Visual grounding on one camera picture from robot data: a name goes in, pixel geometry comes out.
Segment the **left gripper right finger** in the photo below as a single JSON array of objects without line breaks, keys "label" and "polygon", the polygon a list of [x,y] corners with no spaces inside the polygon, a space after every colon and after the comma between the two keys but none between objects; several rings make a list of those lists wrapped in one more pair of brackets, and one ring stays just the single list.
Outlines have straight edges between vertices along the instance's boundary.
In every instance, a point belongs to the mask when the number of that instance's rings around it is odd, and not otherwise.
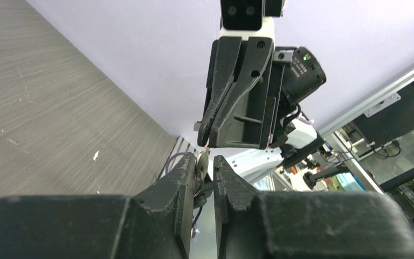
[{"label": "left gripper right finger", "polygon": [[414,258],[414,232],[389,196],[265,192],[213,161],[219,258]]}]

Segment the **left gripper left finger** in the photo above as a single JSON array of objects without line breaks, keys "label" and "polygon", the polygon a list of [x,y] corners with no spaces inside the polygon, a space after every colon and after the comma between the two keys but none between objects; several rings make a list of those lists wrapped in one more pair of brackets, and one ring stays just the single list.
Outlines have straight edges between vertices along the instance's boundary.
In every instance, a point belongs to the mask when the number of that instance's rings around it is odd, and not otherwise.
[{"label": "left gripper left finger", "polygon": [[0,258],[188,258],[196,157],[135,196],[0,198]]}]

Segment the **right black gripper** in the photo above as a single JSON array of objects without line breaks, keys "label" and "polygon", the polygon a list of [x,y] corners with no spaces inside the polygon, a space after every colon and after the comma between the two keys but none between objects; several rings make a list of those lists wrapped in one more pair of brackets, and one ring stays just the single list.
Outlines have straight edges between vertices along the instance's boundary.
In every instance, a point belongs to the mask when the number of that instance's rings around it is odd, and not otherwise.
[{"label": "right black gripper", "polygon": [[265,37],[221,37],[212,44],[197,144],[266,149],[278,117],[284,70],[296,47]]}]

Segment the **small keys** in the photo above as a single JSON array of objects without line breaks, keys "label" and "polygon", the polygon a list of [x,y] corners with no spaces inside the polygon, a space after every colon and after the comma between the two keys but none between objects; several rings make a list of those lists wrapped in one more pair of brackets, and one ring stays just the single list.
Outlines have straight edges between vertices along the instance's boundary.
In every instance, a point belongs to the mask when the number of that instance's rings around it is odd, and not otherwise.
[{"label": "small keys", "polygon": [[194,197],[197,197],[200,194],[204,179],[208,173],[209,154],[210,154],[209,144],[210,144],[210,138],[207,139],[204,149],[199,153],[197,160],[196,160],[195,175],[199,182],[199,186],[194,194]]}]

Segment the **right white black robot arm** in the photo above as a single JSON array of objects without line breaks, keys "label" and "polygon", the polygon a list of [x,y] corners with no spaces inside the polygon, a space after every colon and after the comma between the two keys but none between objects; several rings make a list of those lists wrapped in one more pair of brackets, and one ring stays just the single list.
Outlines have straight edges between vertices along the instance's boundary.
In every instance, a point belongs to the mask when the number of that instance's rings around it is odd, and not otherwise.
[{"label": "right white black robot arm", "polygon": [[301,102],[326,82],[309,49],[275,46],[267,37],[221,37],[212,43],[197,144],[281,150],[288,168],[322,145],[302,127]]}]

